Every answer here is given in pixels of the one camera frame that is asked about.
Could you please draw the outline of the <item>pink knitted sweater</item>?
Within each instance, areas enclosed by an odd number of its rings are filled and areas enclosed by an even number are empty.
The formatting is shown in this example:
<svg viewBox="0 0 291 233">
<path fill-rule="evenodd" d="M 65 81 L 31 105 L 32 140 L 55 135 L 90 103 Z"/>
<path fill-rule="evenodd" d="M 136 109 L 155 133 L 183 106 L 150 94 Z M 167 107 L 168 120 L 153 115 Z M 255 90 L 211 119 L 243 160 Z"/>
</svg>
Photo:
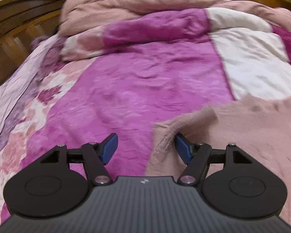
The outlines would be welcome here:
<svg viewBox="0 0 291 233">
<path fill-rule="evenodd" d="M 181 133 L 193 143 L 225 148 L 236 143 L 287 186 L 281 217 L 291 225 L 291 97 L 267 101 L 251 95 L 220 107 L 205 107 L 154 126 L 148 176 L 178 178 L 185 169 L 173 144 Z"/>
</svg>

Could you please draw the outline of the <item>magenta white striped bedspread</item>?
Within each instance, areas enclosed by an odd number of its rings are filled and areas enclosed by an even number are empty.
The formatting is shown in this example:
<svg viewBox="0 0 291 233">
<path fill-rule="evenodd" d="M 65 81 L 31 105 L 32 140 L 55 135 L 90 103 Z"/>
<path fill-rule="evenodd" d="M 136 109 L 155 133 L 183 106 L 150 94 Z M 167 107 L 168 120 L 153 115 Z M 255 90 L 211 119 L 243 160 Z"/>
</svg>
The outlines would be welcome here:
<svg viewBox="0 0 291 233">
<path fill-rule="evenodd" d="M 50 37 L 0 87 L 0 225 L 6 182 L 56 144 L 117 133 L 110 175 L 146 175 L 157 123 L 247 95 L 291 97 L 291 32 L 255 15 L 170 10 Z"/>
</svg>

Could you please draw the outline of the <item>dusty pink quilt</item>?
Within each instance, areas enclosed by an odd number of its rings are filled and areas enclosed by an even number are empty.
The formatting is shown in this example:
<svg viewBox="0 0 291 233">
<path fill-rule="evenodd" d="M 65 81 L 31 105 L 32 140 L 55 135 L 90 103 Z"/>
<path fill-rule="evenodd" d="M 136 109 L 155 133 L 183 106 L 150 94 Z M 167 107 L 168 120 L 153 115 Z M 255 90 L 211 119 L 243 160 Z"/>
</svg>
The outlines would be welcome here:
<svg viewBox="0 0 291 233">
<path fill-rule="evenodd" d="M 256 15 L 291 30 L 291 11 L 271 8 L 253 1 L 233 0 L 66 0 L 60 15 L 60 36 L 72 36 L 89 29 L 139 18 L 165 10 L 222 7 Z"/>
</svg>

